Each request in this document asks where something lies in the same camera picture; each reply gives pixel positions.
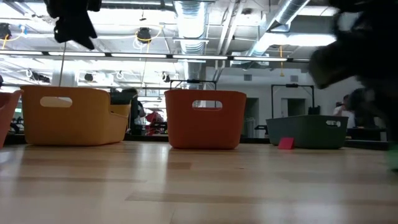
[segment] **doorway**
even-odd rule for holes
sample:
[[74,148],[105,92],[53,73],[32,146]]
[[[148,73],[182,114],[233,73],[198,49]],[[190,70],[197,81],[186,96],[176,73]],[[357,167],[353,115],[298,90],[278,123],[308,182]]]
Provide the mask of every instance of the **doorway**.
[[305,99],[283,98],[281,102],[281,117],[306,115]]
[[259,99],[247,98],[244,107],[244,125],[242,135],[245,138],[257,138],[258,134],[254,128],[259,122]]

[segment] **gray basket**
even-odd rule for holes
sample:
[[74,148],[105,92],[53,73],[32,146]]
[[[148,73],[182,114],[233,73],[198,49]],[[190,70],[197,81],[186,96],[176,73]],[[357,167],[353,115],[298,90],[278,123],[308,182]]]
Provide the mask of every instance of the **gray basket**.
[[294,138],[294,146],[306,149],[339,149],[347,132],[347,117],[304,115],[267,119],[269,140]]

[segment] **exposed ductwork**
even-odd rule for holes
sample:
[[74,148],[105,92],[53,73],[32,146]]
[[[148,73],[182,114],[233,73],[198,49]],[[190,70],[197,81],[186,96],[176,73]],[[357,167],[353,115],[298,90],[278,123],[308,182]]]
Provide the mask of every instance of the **exposed ductwork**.
[[267,17],[267,21],[261,27],[266,33],[254,43],[246,56],[261,57],[264,55],[269,46],[274,44],[272,41],[273,36],[270,35],[269,31],[279,28],[280,31],[288,32],[290,23],[308,2],[310,0],[282,0],[278,5],[278,9]]
[[[206,33],[206,15],[208,3],[198,1],[176,1],[178,15],[178,33],[181,38],[203,39]],[[205,53],[205,42],[183,40],[180,42],[183,54],[201,55]],[[203,63],[184,62],[185,77],[189,80],[201,80]]]

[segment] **wooden table surface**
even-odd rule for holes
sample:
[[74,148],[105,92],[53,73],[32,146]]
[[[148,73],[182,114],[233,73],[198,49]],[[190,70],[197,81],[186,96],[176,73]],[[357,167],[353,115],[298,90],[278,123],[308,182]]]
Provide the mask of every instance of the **wooden table surface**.
[[0,223],[398,223],[398,176],[359,149],[0,150]]

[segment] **red basket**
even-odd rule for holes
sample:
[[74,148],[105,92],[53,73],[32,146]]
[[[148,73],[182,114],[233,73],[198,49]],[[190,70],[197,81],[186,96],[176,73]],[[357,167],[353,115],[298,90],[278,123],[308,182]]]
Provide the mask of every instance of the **red basket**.
[[[246,95],[236,91],[165,92],[169,142],[181,149],[234,149],[243,128]],[[194,108],[196,100],[220,101],[222,108]]]

